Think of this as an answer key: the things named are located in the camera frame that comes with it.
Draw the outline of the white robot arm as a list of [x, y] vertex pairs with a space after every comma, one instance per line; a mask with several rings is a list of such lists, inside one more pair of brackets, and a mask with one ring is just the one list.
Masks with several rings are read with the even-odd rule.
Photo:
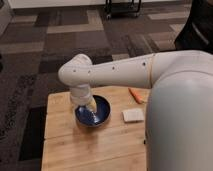
[[58, 77], [82, 105], [92, 86], [148, 88], [147, 171], [213, 171], [213, 54], [170, 51], [96, 65], [78, 54]]

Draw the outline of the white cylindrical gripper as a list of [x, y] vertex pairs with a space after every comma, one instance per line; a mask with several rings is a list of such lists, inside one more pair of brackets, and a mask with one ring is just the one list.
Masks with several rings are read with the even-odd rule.
[[91, 87], [88, 84], [78, 85], [70, 88], [70, 99], [76, 105], [84, 106], [92, 111], [97, 111], [95, 98], [92, 98]]

